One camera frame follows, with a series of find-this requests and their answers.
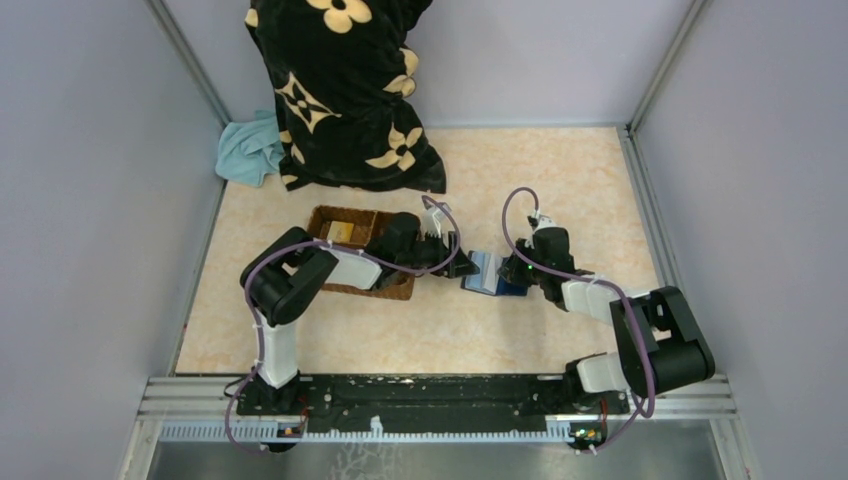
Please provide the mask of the brown woven divided basket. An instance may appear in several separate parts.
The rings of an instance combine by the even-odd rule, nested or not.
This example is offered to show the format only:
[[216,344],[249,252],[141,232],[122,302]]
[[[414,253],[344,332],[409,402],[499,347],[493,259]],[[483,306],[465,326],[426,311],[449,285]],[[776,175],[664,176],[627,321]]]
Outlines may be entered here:
[[[374,236],[373,231],[377,223],[377,216],[379,214],[393,213],[395,212],[319,205],[312,210],[308,225],[306,227],[306,231],[313,237],[327,240],[325,238],[325,234],[327,230],[327,224],[329,222],[334,220],[350,222],[355,225],[355,230],[351,241],[349,243],[333,243],[340,243],[346,248],[355,250],[365,249],[369,240]],[[412,297],[414,281],[415,278],[410,274],[399,273],[388,286],[379,291],[363,290],[354,286],[342,285],[338,282],[332,283],[330,280],[327,281],[327,283],[322,287],[322,289],[324,291],[335,293],[344,293],[386,300],[406,301],[410,300]]]

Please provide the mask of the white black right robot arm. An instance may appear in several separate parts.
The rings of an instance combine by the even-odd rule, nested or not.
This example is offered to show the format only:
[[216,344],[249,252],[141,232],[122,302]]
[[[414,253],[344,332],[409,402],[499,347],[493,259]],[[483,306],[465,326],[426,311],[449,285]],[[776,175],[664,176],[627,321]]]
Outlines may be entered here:
[[628,293],[592,271],[576,268],[563,227],[539,227],[530,238],[512,242],[510,249],[499,271],[504,280],[538,287],[559,310],[613,329],[616,351],[566,365],[561,390],[567,401],[591,405],[604,394],[630,392],[649,413],[658,395],[714,376],[713,354],[679,288]]

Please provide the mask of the navy blue card holder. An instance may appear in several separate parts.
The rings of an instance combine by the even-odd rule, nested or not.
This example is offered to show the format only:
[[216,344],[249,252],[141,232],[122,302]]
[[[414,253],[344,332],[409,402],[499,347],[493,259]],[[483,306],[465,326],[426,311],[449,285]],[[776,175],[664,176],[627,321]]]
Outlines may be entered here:
[[471,251],[470,259],[478,268],[478,272],[462,279],[463,290],[492,297],[527,296],[527,287],[509,283],[498,273],[507,260],[506,257],[495,256],[484,251]]

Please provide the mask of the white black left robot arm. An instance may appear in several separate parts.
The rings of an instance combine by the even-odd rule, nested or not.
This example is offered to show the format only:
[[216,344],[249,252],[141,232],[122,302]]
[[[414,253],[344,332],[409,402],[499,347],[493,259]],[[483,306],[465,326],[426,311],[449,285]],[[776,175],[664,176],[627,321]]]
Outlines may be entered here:
[[241,274],[257,330],[252,374],[272,392],[297,381],[296,323],[325,285],[380,292],[401,275],[453,279],[479,271],[462,250],[458,225],[444,204],[422,215],[391,213],[376,221],[360,248],[293,227]]

